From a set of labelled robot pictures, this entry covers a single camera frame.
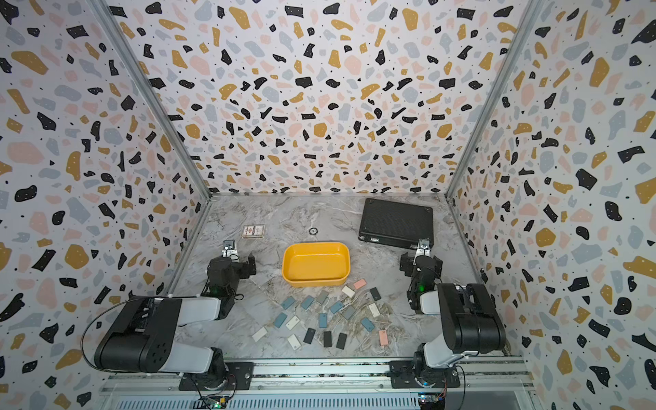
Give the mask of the white eraser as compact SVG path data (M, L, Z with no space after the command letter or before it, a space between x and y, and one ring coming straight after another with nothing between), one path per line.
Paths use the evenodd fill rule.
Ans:
M345 286L342 288L342 292L348 297L352 298L355 295L355 291L352 290L350 287Z
M267 330L267 328L266 328L266 327L262 327L262 328L259 329L256 333L254 333L254 334L252 335L252 338L253 338L254 341L257 343L259 340L261 340L262 338L264 338L264 336L266 336L266 334L268 334L268 330Z
M298 350L299 348L301 348L301 343L299 342L296 335L290 335L287 338L287 341L288 341L288 343L290 344L290 346L292 347L293 350Z
M370 310L370 312L372 313L372 316L373 316L374 318L377 318L377 317L380 316L380 312L379 312L378 306L377 306L375 303L371 303L371 304L369 304L369 305L368 305L368 308L369 308L369 310Z
M293 316L286 324L288 330L293 330L300 323L300 319L297 316Z

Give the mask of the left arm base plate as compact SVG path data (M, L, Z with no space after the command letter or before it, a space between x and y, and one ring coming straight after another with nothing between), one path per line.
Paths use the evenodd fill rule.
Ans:
M184 373L178 389L208 394L247 391L252 381L254 367L254 362L237 361L210 367L205 373Z

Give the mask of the pink eraser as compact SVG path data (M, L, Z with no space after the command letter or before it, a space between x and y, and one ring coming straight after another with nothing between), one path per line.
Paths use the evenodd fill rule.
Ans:
M364 279L360 279L353 283L353 287L355 290L359 290L360 288L364 287L367 285L367 282Z
M385 330L379 331L379 342L381 346L388 346L389 345L389 339L387 332Z

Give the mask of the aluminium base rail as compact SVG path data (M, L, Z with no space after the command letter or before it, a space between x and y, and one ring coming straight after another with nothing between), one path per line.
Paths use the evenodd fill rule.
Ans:
M111 376L95 409L539 409L524 362L480 356L454 370L461 386L393 389L389 362L404 358L260 359L247 391L179 391L173 375Z

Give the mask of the yellow plastic storage box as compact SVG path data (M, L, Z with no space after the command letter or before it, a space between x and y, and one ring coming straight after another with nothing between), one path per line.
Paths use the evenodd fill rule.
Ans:
M344 285L350 269L350 250L340 242L293 244L282 261L284 280L297 288Z

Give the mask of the black eraser bottom left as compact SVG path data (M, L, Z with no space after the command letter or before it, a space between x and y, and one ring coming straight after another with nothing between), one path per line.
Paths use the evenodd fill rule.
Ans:
M304 336L303 342L305 344L311 344L314 341L314 335L316 333L316 329L314 328L309 328L306 331L306 334Z

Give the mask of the black eraser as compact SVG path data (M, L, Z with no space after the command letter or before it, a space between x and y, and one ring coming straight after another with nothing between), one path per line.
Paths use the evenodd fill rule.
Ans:
M309 328L306 331L306 334L304 336L303 342L305 344L311 344L314 341L314 335L316 333L316 329L314 328Z
M340 333L338 335L337 348L339 350L344 350L346 346L348 335L346 333Z
M370 294L371 294L372 300L374 300L374 302L377 302L381 299L381 295L379 293L379 290L376 287L374 287L370 290Z
M332 333L330 331L323 332L323 346L325 348L331 348L332 346Z

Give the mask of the black eraser bottom middle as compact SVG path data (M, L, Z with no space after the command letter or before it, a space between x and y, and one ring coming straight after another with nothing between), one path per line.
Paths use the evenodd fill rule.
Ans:
M331 348L332 346L332 333L330 331L323 332L323 346L325 348Z

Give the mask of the white eraser bottom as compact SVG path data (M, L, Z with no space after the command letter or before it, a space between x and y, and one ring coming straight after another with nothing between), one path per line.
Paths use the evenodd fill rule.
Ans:
M301 348L301 343L299 342L296 335L290 335L287 338L287 341L288 341L288 343L290 344L290 346L292 347L293 350L298 350L299 348Z

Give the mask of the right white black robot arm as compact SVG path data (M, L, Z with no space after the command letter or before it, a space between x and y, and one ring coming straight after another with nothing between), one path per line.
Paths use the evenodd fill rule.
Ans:
M400 270L411 278L410 308L438 316L442 333L418 346L412 360L390 364L395 388L444 388L458 380L454 367L459 361L503 350L505 328L485 286L442 282L442 261L431 255L428 239L418 241L414 255L401 256Z

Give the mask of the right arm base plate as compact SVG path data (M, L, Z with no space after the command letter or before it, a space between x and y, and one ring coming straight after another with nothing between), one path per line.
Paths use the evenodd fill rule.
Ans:
M454 368L430 368L419 370L411 360L389 362L389 378L393 389L443 389L458 388L461 381Z

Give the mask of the grey eraser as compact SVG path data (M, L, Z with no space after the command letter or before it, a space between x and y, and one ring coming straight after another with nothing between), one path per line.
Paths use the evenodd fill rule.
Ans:
M355 315L355 313L356 313L356 308L353 307L353 306L348 306L348 307L346 307L345 310L343 310L343 312L341 312L341 315L346 320L350 320Z
M323 305L326 300L328 299L329 293L326 290L323 290L319 295L316 297L316 302L319 305Z

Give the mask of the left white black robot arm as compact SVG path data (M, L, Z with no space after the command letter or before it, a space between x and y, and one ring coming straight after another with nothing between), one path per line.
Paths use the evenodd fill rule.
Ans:
M225 241L220 256L208 263L199 295L132 297L121 304L91 366L102 372L180 374L181 391L247 391L254 363L228 363L220 348L193 346L175 337L184 326L225 319L243 299L240 281L256 273L256 258L240 258L234 241Z

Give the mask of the black eraser upper right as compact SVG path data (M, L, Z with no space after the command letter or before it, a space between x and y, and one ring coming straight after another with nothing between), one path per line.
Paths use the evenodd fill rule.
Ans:
M379 290L376 287L374 287L370 290L370 294L371 294L372 300L374 300L374 302L377 302L381 299L381 295L379 293Z

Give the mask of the black hard case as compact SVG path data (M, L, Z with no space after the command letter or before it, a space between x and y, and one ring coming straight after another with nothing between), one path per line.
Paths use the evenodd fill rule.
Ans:
M368 198L360 220L362 242L417 249L421 240L435 244L433 208Z

